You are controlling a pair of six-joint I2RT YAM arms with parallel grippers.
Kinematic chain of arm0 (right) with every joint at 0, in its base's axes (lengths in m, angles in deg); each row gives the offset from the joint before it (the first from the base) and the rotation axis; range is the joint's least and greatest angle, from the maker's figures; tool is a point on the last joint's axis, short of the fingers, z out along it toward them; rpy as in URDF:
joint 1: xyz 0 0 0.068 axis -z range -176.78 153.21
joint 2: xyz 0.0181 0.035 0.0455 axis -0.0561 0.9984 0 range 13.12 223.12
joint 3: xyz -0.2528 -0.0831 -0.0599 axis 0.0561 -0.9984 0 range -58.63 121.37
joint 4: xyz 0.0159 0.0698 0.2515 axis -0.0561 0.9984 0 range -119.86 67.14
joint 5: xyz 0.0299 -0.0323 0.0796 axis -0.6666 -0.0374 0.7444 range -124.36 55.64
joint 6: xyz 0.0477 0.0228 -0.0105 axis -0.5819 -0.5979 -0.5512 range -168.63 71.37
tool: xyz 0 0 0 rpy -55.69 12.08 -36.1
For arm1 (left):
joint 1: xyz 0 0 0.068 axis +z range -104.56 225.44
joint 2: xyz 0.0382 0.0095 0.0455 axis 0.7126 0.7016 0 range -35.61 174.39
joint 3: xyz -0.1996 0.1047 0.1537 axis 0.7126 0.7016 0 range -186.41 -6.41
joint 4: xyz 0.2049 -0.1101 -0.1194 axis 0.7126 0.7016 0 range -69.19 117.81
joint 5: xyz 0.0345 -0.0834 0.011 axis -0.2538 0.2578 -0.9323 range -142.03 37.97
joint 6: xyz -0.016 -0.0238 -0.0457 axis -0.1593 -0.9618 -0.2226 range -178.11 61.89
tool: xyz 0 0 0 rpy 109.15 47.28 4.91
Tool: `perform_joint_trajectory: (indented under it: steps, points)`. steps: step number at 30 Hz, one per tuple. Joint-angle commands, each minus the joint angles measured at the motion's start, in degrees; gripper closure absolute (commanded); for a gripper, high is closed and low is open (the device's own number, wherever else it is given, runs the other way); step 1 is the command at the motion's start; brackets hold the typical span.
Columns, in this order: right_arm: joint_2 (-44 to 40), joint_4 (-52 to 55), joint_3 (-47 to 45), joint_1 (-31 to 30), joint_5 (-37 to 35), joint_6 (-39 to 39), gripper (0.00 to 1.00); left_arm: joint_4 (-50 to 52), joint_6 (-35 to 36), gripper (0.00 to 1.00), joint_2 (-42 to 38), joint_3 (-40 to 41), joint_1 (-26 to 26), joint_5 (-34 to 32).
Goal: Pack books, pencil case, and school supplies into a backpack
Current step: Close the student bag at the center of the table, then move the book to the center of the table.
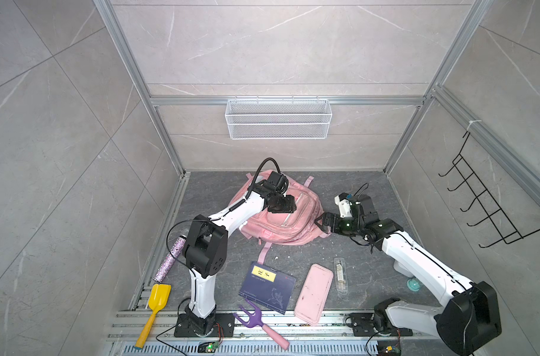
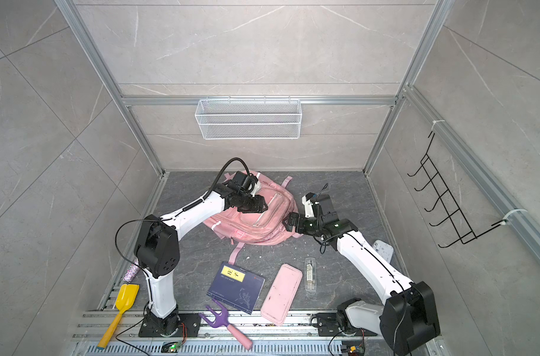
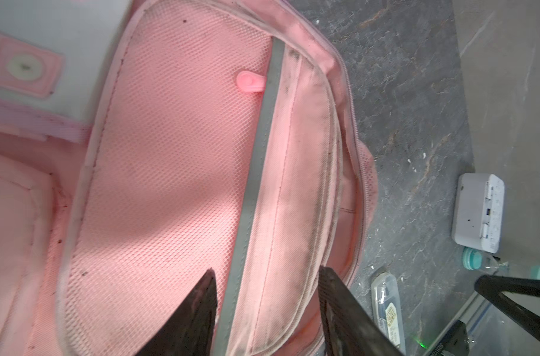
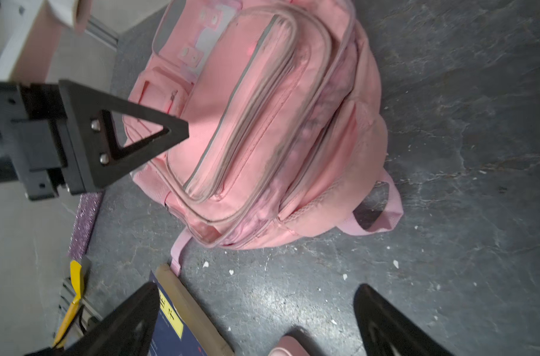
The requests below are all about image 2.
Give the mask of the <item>pink school backpack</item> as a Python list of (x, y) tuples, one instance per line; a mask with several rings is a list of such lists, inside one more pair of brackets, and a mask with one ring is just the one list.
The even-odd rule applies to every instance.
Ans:
[(287, 231), (283, 225), (290, 213), (298, 212), (294, 196), (287, 190), (292, 178), (287, 177), (280, 184), (259, 172), (257, 178), (261, 183), (258, 194), (264, 197), (267, 211), (246, 214), (230, 208), (203, 222), (220, 239), (228, 238), (235, 245), (228, 261), (231, 265), (235, 264), (238, 254), (246, 245), (276, 246), (290, 237), (302, 236), (296, 231)]

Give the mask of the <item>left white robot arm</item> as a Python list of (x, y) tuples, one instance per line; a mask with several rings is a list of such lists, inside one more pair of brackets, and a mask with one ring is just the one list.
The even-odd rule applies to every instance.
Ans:
[(161, 217), (150, 214), (142, 220), (133, 253), (145, 273), (152, 316), (163, 321), (177, 309), (173, 271), (181, 258), (180, 240), (208, 218), (231, 208), (245, 214), (265, 212), (268, 205), (260, 189), (258, 174), (238, 171), (175, 212)]

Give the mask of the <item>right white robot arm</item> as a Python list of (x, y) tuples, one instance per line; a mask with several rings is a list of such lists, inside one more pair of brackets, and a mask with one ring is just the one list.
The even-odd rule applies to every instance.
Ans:
[(383, 337), (394, 355), (408, 355), (440, 335), (434, 292), (397, 271), (363, 237), (357, 226), (341, 219), (327, 194), (309, 193), (302, 199), (305, 212), (289, 213), (287, 231), (313, 237), (322, 249), (332, 247), (368, 280), (381, 304), (359, 298), (342, 303), (336, 320), (341, 334), (365, 330)]

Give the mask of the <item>large navy blue book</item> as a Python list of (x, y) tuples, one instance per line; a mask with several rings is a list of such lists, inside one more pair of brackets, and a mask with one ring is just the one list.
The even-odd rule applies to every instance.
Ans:
[(236, 310), (252, 314), (264, 284), (264, 277), (222, 262), (207, 296)]

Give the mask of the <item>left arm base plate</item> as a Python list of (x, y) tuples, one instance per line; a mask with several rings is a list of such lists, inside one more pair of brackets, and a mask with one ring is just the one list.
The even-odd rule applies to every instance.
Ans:
[(138, 336), (141, 338), (176, 338), (182, 337), (183, 332), (185, 332), (187, 337), (195, 338), (199, 334), (201, 320), (197, 313), (180, 314), (177, 310), (161, 319), (155, 316), (151, 310), (146, 309)]

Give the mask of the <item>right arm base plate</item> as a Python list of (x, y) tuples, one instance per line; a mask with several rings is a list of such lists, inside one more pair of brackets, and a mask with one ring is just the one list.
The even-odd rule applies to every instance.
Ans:
[(342, 311), (336, 313), (317, 313), (310, 318), (310, 324), (317, 329), (320, 337), (335, 336), (337, 333), (352, 336), (355, 329)]

